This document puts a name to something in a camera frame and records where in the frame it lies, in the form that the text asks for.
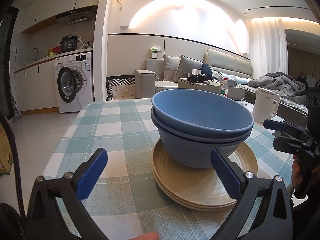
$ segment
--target plaid tablecloth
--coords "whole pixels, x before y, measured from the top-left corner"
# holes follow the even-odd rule
[[[159,139],[150,116],[150,99],[96,102],[87,105],[59,142],[44,170],[46,179],[75,171],[98,147],[108,152],[108,165],[89,198],[88,213],[110,240],[128,240],[156,231],[161,240],[210,239],[230,210],[200,212],[178,205],[157,186],[151,172],[153,146]],[[290,182],[292,157],[273,149],[274,136],[254,126],[246,142],[259,163],[259,177],[276,174]],[[61,199],[63,217],[78,234]],[[253,221],[258,202],[248,223]]]

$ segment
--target screw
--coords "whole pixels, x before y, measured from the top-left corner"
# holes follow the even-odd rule
[[[42,182],[42,181],[43,181],[43,179],[44,179],[44,177],[39,176],[38,178],[36,178],[36,182],[40,183],[40,182]]]
[[[278,182],[282,181],[282,177],[280,175],[276,175],[275,178],[276,178],[276,181],[278,181]]]
[[[245,173],[245,176],[248,178],[248,179],[252,179],[253,178],[253,173],[248,171]]]
[[[64,174],[64,177],[66,179],[71,179],[73,177],[73,173],[72,172],[67,172],[66,174]]]

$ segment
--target floor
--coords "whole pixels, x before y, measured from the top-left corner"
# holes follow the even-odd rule
[[[51,154],[77,113],[24,115],[11,124],[16,136],[23,197],[29,200],[34,181],[42,175]],[[14,168],[10,175],[0,177],[0,203],[18,210]]]

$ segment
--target washing machine door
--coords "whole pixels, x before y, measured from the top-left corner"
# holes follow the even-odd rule
[[[78,81],[72,69],[62,67],[58,73],[58,91],[63,101],[71,103],[76,98]]]

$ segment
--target electric kettle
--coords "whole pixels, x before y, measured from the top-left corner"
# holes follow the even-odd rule
[[[265,120],[275,117],[278,112],[279,102],[280,96],[278,94],[264,88],[258,88],[252,111],[254,121],[263,123]]]

